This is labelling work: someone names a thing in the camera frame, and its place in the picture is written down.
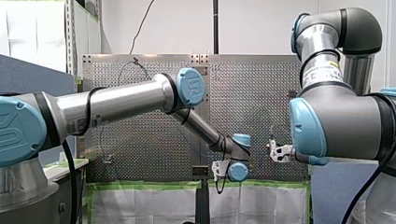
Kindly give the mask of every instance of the green tape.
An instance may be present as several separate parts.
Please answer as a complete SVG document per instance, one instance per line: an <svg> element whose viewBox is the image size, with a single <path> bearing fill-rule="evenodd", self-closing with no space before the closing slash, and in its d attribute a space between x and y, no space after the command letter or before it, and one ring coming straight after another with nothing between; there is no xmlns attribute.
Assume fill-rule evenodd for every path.
<svg viewBox="0 0 396 224"><path fill-rule="evenodd" d="M215 187L215 182L209 180L209 187ZM306 223L309 224L309 202L311 194L311 185L309 181L292 182L292 181L272 181L272 180L247 180L242 183L231 182L225 183L225 188L235 187L268 187L268 188L285 188L285 189L306 189ZM182 182L146 182L146 181L116 181L109 183L91 183L87 184L87 217L88 224L92 223L92 202L93 194L98 190L120 190L120 189L154 189L154 190L172 190L172 189L198 189L201 187L200 181L182 181Z"/></svg>
<svg viewBox="0 0 396 224"><path fill-rule="evenodd" d="M74 164L75 165L80 165L80 164L82 164L84 161L88 161L88 159L73 159L73 161L74 161ZM45 165L44 166L44 168L50 168L50 167L52 167L52 166L61 166L61 167L68 167L69 166L69 164L67 163L67 161L63 161L63 162L61 162L61 163L59 163L59 162L57 162L57 161L55 161L55 162L53 162L53 163L50 163L50 164L47 164L47 165Z"/></svg>
<svg viewBox="0 0 396 224"><path fill-rule="evenodd" d="M87 219L88 219L88 224L92 223L92 202L93 202L93 193L94 190L88 188L87 186L87 193L85 195L85 200L87 202Z"/></svg>
<svg viewBox="0 0 396 224"><path fill-rule="evenodd" d="M219 181L218 186L222 187L222 180ZM309 186L309 182L292 182L292 181L274 181L274 180L246 180L242 183L231 182L229 180L225 183L225 188L235 188L239 186L246 187L269 187L269 188L285 188L285 189L304 189ZM213 180L209 181L209 187L215 187L215 182Z"/></svg>
<svg viewBox="0 0 396 224"><path fill-rule="evenodd" d="M111 190L111 189L198 189L199 181L181 181L181 182L146 182L146 181L117 181L110 183L93 183L87 185L92 190Z"/></svg>

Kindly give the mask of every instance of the perforated metal panel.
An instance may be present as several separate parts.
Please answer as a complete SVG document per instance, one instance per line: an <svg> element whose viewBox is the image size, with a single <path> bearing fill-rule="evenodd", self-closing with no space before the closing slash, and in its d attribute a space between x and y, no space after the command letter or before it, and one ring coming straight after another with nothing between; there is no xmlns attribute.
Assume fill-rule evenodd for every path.
<svg viewBox="0 0 396 224"><path fill-rule="evenodd" d="M300 67L294 57L210 55L208 63L195 60L195 55L135 57L151 77L157 73L172 74L198 63L207 66L208 102L197 111L221 133L252 136L250 178L302 180L307 176L306 166L272 162L265 148L272 125L278 143L291 141L287 93L299 90ZM119 81L123 85L147 80L144 70L130 63L133 59L130 55L86 56L84 90L117 86ZM161 111L104 126L102 138L101 131L97 128L86 134L85 151L92 159L88 169L90 182L191 180L193 164L221 159L220 154L210 152L200 158L200 150L207 153L205 144Z"/></svg>
<svg viewBox="0 0 396 224"><path fill-rule="evenodd" d="M112 87L146 81L158 73L174 74L189 66L186 57L135 57L148 76L144 69L130 63L132 56L104 59L91 55L85 58L84 80L92 77L93 88ZM199 160L192 150L199 152L200 148L191 143L190 133L173 117L154 111L102 128L91 132L95 156L88 169L89 181L191 180L191 159Z"/></svg>
<svg viewBox="0 0 396 224"><path fill-rule="evenodd" d="M210 124L222 133L251 135L249 177L304 179L305 165L273 162L265 148L271 127L279 144L291 144L288 92L300 89L300 63L292 56L219 55L210 56L209 67Z"/></svg>

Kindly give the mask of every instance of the black stand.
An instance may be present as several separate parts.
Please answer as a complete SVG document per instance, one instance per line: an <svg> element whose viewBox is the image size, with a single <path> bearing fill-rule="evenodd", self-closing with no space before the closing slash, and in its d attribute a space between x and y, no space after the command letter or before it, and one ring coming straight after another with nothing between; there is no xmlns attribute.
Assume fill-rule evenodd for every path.
<svg viewBox="0 0 396 224"><path fill-rule="evenodd" d="M192 179L201 181L195 193L195 224L210 224L208 166L192 166Z"/></svg>

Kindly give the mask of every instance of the gray cylinder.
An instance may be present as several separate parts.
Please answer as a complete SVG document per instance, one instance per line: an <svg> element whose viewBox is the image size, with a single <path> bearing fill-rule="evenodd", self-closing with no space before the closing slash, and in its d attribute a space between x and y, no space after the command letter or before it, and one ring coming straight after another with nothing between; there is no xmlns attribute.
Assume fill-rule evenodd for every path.
<svg viewBox="0 0 396 224"><path fill-rule="evenodd" d="M302 94L325 133L327 156L372 160L381 140L381 116L373 97L344 86L318 86Z"/></svg>

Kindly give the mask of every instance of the light blue joint cap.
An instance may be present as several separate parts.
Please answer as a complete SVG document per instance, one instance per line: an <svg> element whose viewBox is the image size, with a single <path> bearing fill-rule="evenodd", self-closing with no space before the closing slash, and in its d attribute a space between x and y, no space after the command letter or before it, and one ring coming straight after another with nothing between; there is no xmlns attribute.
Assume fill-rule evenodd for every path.
<svg viewBox="0 0 396 224"><path fill-rule="evenodd" d="M44 144L47 126L37 109L13 97L0 96L0 167L34 156Z"/></svg>
<svg viewBox="0 0 396 224"><path fill-rule="evenodd" d="M381 93L387 96L396 96L396 87L382 88Z"/></svg>
<svg viewBox="0 0 396 224"><path fill-rule="evenodd" d="M326 138L320 120L312 106L303 98L290 101L290 128L297 151L308 156L326 156Z"/></svg>
<svg viewBox="0 0 396 224"><path fill-rule="evenodd" d="M308 162L311 165L317 165L317 166L324 166L327 165L327 163L329 163L329 157L314 157L314 156L310 156L308 157Z"/></svg>
<svg viewBox="0 0 396 224"><path fill-rule="evenodd" d="M250 139L250 135L248 134L235 133L233 135L233 140L243 147L251 147Z"/></svg>
<svg viewBox="0 0 396 224"><path fill-rule="evenodd" d="M230 166L228 176L232 181L242 182L248 178L248 168L244 163L238 161Z"/></svg>
<svg viewBox="0 0 396 224"><path fill-rule="evenodd" d="M205 96L205 83L201 74L193 68L180 69L177 75L177 92L184 105L200 104Z"/></svg>

